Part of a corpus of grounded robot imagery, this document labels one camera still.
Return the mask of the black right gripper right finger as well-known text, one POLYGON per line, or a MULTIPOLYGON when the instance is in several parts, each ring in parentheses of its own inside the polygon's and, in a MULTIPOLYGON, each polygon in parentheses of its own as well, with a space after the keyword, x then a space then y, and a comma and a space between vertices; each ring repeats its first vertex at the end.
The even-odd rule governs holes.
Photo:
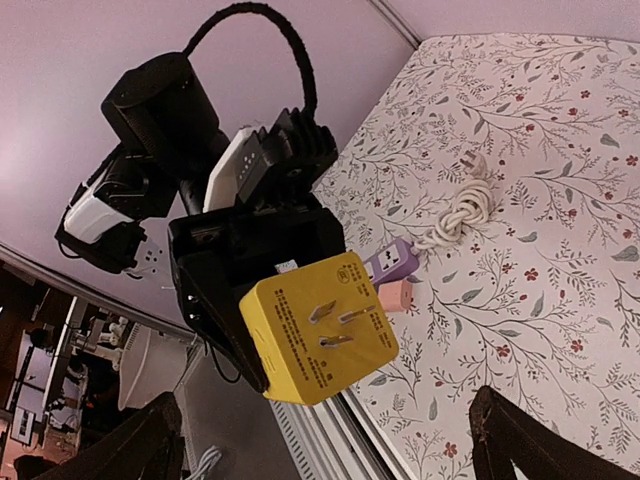
POLYGON ((478 479, 635 479, 637 476, 562 438, 489 386, 470 407, 478 479))

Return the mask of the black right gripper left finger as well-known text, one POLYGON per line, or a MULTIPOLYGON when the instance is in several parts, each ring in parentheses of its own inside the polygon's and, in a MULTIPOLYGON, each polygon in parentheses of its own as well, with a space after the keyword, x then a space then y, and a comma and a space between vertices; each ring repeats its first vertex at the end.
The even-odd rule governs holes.
POLYGON ((178 480, 185 441, 176 398, 164 392, 109 435, 41 474, 44 480, 178 480))

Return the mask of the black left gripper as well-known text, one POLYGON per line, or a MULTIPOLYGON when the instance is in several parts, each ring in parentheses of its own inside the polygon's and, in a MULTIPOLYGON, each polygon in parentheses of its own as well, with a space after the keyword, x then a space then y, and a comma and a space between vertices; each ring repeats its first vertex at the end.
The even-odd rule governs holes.
POLYGON ((324 207, 239 213, 231 208, 169 224, 172 278, 187 325, 258 393, 269 386, 239 299, 278 264, 297 266, 346 251, 341 223, 324 207))

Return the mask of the yellow cube plug adapter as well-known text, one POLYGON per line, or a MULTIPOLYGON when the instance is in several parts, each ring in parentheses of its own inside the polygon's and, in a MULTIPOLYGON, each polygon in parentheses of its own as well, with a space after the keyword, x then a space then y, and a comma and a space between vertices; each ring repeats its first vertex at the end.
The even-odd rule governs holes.
POLYGON ((316 405, 399 353, 354 252, 263 279, 239 309, 267 375, 263 395, 272 401, 316 405))

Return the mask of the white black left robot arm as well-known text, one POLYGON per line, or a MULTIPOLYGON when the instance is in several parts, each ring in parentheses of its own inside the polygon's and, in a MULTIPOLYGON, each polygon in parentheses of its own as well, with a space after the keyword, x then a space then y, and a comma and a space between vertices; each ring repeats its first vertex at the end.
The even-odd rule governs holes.
POLYGON ((168 256, 187 325, 265 392, 269 380, 241 298, 284 262, 306 266, 345 251, 340 222, 313 194, 338 157, 316 108, 309 55, 285 16, 256 2, 217 11, 183 50, 126 71, 103 100, 119 142, 66 207, 55 234, 61 253, 135 279, 158 274, 168 256), (284 109, 270 128, 229 138, 190 55, 240 14, 260 15, 283 35, 304 104, 284 109))

